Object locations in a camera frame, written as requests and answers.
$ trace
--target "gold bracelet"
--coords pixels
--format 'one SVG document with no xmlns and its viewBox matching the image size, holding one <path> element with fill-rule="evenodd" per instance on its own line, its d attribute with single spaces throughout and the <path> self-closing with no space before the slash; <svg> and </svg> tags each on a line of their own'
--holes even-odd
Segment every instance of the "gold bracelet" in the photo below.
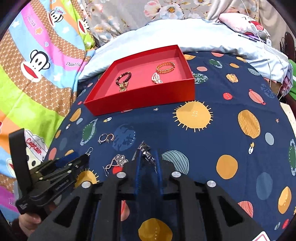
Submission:
<svg viewBox="0 0 296 241">
<path fill-rule="evenodd" d="M 169 69 L 164 69 L 164 70 L 159 69 L 165 65 L 171 65 L 172 67 L 170 67 Z M 174 70 L 174 68 L 175 68 L 175 64 L 173 62 L 164 62 L 156 67 L 156 72 L 159 74 L 166 74 L 166 73 L 172 72 Z"/>
</svg>

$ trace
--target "yellow sun print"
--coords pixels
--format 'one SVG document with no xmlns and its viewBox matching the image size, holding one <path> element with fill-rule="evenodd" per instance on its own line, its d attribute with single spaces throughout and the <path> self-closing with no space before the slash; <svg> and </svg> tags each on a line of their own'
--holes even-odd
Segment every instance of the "yellow sun print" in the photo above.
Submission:
<svg viewBox="0 0 296 241">
<path fill-rule="evenodd" d="M 78 175 L 74 186 L 76 188 L 85 181 L 89 181 L 92 184 L 96 184 L 97 182 L 99 182 L 99 180 L 97 180 L 98 177 L 99 176 L 96 176 L 96 173 L 94 173 L 94 170 L 90 171 L 89 168 L 86 168 L 82 170 L 81 173 Z"/>
<path fill-rule="evenodd" d="M 183 124 L 182 128 L 186 126 L 186 130 L 191 128 L 194 129 L 194 132 L 196 129 L 200 131 L 200 129 L 206 128 L 210 121 L 213 120 L 213 112 L 210 112 L 210 109 L 208 105 L 204 105 L 204 102 L 201 103 L 196 100 L 185 102 L 185 105 L 175 109 L 176 112 L 173 112 L 173 114 L 176 115 L 173 118 L 177 118 L 175 122 L 180 122 L 178 126 L 181 124 Z"/>
</svg>

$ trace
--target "metal screw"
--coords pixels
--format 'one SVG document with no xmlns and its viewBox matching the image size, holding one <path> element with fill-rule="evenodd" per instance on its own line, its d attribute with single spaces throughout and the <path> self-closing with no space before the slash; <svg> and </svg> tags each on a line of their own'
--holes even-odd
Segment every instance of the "metal screw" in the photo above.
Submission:
<svg viewBox="0 0 296 241">
<path fill-rule="evenodd" d="M 85 182 L 83 182 L 83 183 L 81 184 L 81 186 L 82 186 L 83 188 L 89 188 L 89 187 L 91 186 L 91 183 L 90 183 L 89 181 L 85 181 Z"/>
<path fill-rule="evenodd" d="M 173 177 L 180 177 L 181 173 L 180 172 L 172 172 Z"/>
<path fill-rule="evenodd" d="M 126 173 L 125 172 L 119 172 L 119 173 L 116 174 L 116 176 L 118 178 L 124 178 L 126 176 Z"/>
<path fill-rule="evenodd" d="M 207 185 L 210 187 L 210 188 L 214 188 L 216 186 L 216 182 L 215 181 L 207 181 Z"/>
</svg>

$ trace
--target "red tray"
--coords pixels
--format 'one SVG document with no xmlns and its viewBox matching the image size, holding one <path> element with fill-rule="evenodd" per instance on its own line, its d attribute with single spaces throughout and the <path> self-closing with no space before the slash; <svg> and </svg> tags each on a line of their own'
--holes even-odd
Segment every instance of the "red tray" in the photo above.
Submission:
<svg viewBox="0 0 296 241">
<path fill-rule="evenodd" d="M 174 62 L 175 69 L 159 74 L 161 84 L 152 82 L 156 66 L 163 62 Z M 132 76 L 127 90 L 119 93 L 115 80 L 124 72 Z M 195 98 L 194 77 L 178 45 L 166 46 L 130 55 L 114 61 L 101 76 L 84 101 L 93 115 L 141 107 L 191 101 Z"/>
</svg>

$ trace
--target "white sheet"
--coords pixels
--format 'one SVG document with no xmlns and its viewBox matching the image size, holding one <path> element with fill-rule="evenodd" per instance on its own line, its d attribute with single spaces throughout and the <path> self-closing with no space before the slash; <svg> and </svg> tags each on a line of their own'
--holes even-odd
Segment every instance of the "white sheet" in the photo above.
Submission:
<svg viewBox="0 0 296 241">
<path fill-rule="evenodd" d="M 206 51 L 241 56 L 263 77 L 281 83 L 289 66 L 288 61 L 274 54 L 276 49 L 272 52 L 260 42 L 240 37 L 224 24 L 205 19 L 163 19 L 126 32 L 98 48 L 78 80 L 104 72 L 120 58 L 168 45 L 178 45 L 184 53 Z"/>
</svg>

